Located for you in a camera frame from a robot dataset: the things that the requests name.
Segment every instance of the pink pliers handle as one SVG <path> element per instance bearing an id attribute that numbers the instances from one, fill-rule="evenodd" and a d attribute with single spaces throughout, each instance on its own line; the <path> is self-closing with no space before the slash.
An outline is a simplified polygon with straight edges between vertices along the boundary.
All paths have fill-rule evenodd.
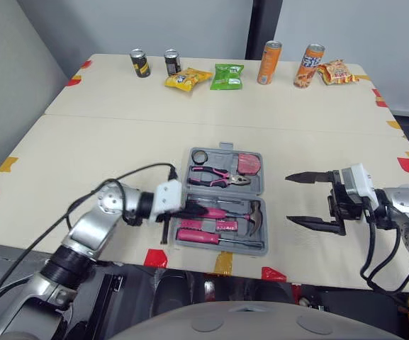
<path id="1" fill-rule="evenodd" d="M 190 178 L 189 183 L 195 186 L 219 186 L 220 188 L 226 188 L 230 181 L 230 172 L 224 169 L 215 169 L 210 166 L 193 166 L 190 168 L 192 171 L 208 172 L 210 174 L 215 174 L 222 179 L 216 179 L 214 181 L 200 181 L 197 178 Z"/>

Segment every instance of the soda can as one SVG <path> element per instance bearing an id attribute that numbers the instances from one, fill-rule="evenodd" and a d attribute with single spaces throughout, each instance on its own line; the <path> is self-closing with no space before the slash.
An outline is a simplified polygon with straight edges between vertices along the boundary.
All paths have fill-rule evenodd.
<path id="1" fill-rule="evenodd" d="M 294 85 L 302 89 L 310 85 L 311 79 L 323 58 L 324 50 L 324 46 L 317 44 L 311 44 L 306 48 L 296 78 L 294 79 Z"/>
<path id="2" fill-rule="evenodd" d="M 274 77 L 276 64 L 280 59 L 281 42 L 270 40 L 266 42 L 259 66 L 258 83 L 270 84 Z"/>
<path id="3" fill-rule="evenodd" d="M 130 58 L 132 59 L 133 67 L 135 68 L 137 76 L 145 78 L 150 75 L 149 64 L 147 63 L 146 53 L 135 48 L 130 52 Z"/>
<path id="4" fill-rule="evenodd" d="M 164 62 L 167 64 L 169 76 L 181 71 L 181 61 L 179 60 L 179 53 L 176 50 L 167 50 L 164 53 Z"/>

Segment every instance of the chip bag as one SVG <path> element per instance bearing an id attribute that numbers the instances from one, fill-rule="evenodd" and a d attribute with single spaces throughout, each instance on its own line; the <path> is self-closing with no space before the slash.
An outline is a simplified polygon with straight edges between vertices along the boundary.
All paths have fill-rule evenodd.
<path id="1" fill-rule="evenodd" d="M 347 84 L 359 81 L 355 75 L 351 74 L 342 59 L 336 59 L 327 64 L 319 65 L 318 72 L 322 74 L 323 81 L 327 85 Z"/>
<path id="2" fill-rule="evenodd" d="M 184 91 L 190 91 L 199 82 L 212 77 L 212 73 L 188 68 L 179 73 L 169 76 L 165 81 L 165 86 L 177 87 Z"/>
<path id="3" fill-rule="evenodd" d="M 215 64 L 215 78 L 211 90 L 238 90 L 242 88 L 240 74 L 244 65 Z"/>

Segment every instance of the black can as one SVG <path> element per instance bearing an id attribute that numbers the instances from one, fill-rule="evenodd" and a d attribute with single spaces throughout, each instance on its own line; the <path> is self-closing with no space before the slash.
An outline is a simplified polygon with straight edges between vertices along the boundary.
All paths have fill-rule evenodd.
<path id="1" fill-rule="evenodd" d="M 133 67 L 135 68 L 137 76 L 140 78 L 145 78 L 150 75 L 149 64 L 147 63 L 146 53 L 139 49 L 135 48 L 130 52 L 130 58 L 132 58 Z"/>
<path id="2" fill-rule="evenodd" d="M 179 60 L 179 53 L 176 50 L 167 50 L 164 53 L 164 62 L 167 63 L 169 76 L 181 71 L 181 61 Z"/>

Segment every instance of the pink screwdriver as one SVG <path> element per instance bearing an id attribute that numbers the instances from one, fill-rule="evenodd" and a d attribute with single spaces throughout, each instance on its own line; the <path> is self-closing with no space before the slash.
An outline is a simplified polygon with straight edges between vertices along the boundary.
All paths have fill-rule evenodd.
<path id="1" fill-rule="evenodd" d="M 227 218 L 227 217 L 236 217 L 236 218 L 244 218 L 246 220 L 250 219 L 250 214 L 237 214 L 236 212 L 229 212 L 223 209 L 217 209 L 217 208 L 208 208 L 207 213 L 204 215 L 199 215 L 199 217 L 204 217 L 204 218 L 216 218 L 218 220 Z"/>
<path id="2" fill-rule="evenodd" d="M 264 247 L 264 242 L 257 241 L 242 241 L 238 239 L 222 239 L 219 234 L 212 234 L 210 232 L 202 232 L 199 230 L 179 229 L 177 232 L 177 239 L 181 241 L 219 244 L 220 242 L 231 242 L 237 244 L 244 244 L 247 247 Z"/>

